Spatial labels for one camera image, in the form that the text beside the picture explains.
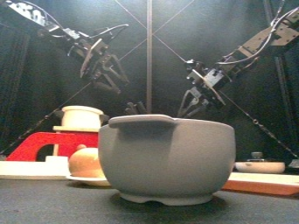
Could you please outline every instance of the small bowl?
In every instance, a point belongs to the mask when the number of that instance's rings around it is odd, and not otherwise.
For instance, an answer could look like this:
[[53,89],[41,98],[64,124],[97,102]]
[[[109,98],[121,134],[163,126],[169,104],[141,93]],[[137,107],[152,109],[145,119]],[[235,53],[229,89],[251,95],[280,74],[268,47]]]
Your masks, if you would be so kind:
[[283,173],[286,170],[284,162],[236,162],[235,167],[239,172],[251,173]]

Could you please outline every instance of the white bowl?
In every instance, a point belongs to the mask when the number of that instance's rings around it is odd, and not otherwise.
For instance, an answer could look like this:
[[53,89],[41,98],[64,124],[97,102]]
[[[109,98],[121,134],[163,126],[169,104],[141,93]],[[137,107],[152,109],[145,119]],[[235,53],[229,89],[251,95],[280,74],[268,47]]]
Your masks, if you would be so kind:
[[128,115],[99,130],[99,159],[120,197],[169,206],[208,202],[235,162],[235,132],[217,122]]
[[283,162],[236,162],[235,167],[239,172],[252,173],[283,173],[286,163]]

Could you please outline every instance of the plate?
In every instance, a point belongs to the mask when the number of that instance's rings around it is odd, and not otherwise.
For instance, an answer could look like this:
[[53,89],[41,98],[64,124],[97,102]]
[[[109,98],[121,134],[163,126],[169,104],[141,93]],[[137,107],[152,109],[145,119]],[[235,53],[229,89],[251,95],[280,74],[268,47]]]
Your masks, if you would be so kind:
[[221,190],[294,195],[299,193],[299,176],[232,172]]
[[69,175],[67,176],[67,179],[77,180],[79,182],[89,186],[111,186],[105,178],[81,178],[81,177],[73,177]]

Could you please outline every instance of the metal pole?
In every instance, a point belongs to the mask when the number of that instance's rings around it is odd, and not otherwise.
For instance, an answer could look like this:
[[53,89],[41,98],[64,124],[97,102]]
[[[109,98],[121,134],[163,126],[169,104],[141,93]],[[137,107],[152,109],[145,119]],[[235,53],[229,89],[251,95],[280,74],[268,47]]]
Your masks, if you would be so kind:
[[147,0],[147,88],[145,88],[145,109],[152,113],[152,50],[153,50],[153,8],[152,0]]
[[[270,0],[264,0],[264,8],[266,8],[266,20],[268,23],[271,23],[275,16],[274,16]],[[291,136],[292,145],[295,147],[298,143],[298,135],[295,130],[295,122],[294,122],[295,116],[292,113],[292,105],[290,101],[291,97],[290,97],[290,93],[287,89],[286,70],[284,70],[284,62],[282,57],[275,57],[275,68],[278,72],[278,79],[279,79],[280,91],[282,91],[283,102],[284,102],[284,114],[286,114],[288,133]]]

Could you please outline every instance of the white plate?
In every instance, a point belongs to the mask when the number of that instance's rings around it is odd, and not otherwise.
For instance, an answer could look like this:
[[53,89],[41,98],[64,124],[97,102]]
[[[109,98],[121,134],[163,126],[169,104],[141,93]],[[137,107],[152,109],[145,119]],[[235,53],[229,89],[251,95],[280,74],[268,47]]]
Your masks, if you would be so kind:
[[67,179],[77,180],[89,186],[109,186],[108,180],[105,178],[81,178],[69,175],[67,176]]

